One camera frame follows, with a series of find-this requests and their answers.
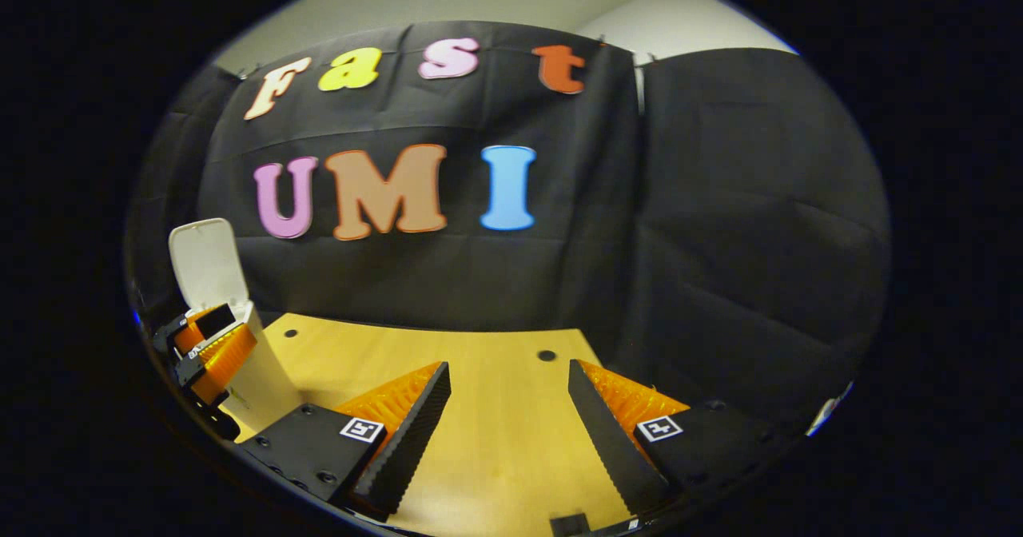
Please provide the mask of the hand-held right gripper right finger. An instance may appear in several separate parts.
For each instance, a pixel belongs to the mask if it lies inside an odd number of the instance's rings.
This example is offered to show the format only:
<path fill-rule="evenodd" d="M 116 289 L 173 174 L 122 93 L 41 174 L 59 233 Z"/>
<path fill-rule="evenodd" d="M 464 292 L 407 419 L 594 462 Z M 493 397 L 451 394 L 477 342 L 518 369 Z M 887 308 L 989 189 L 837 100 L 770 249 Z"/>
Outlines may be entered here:
<path fill-rule="evenodd" d="M 581 359 L 570 362 L 567 392 L 632 514 L 709 507 L 795 443 L 720 399 L 676 401 Z"/>

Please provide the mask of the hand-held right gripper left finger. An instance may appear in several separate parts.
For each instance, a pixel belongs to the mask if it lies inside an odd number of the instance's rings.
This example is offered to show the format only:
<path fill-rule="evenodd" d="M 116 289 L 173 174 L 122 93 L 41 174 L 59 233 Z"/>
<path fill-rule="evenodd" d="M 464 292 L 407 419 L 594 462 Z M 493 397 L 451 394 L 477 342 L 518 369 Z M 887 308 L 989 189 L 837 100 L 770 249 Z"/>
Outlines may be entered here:
<path fill-rule="evenodd" d="M 396 514 L 451 395 L 438 361 L 333 409 L 302 404 L 241 443 L 301 490 L 374 521 Z"/>

